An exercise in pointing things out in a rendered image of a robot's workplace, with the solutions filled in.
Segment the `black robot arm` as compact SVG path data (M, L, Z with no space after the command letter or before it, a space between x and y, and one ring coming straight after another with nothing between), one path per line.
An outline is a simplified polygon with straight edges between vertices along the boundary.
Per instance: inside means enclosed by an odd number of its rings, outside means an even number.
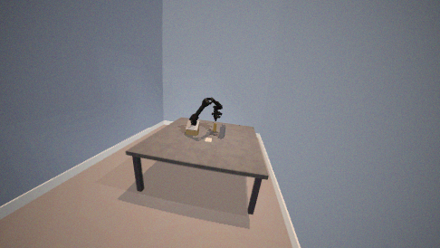
M211 102L210 102L210 100L211 100ZM221 105L218 101L214 100L213 98L205 98L205 99L203 99L202 105L200 106L200 108L197 110L197 112L195 114L193 114L190 117L191 125L193 125L193 126L196 125L199 114L202 112L202 110L205 107L210 105L212 102L215 104L215 106L213 106L214 110L221 110L223 108L222 107L223 105Z

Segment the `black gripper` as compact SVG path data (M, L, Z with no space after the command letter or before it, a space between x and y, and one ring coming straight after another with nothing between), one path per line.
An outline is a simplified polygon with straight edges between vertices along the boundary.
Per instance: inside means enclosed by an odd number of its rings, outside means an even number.
M214 113L212 113L212 115L214 115L213 117L214 117L215 121L216 121L217 119L221 118L221 117L218 115L218 110L214 110Z

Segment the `grey open bin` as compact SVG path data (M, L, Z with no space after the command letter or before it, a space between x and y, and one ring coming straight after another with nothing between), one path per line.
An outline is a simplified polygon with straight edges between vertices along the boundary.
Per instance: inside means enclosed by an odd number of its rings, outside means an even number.
M222 124L222 127L220 127L219 138L224 138L224 136L225 136L225 125Z

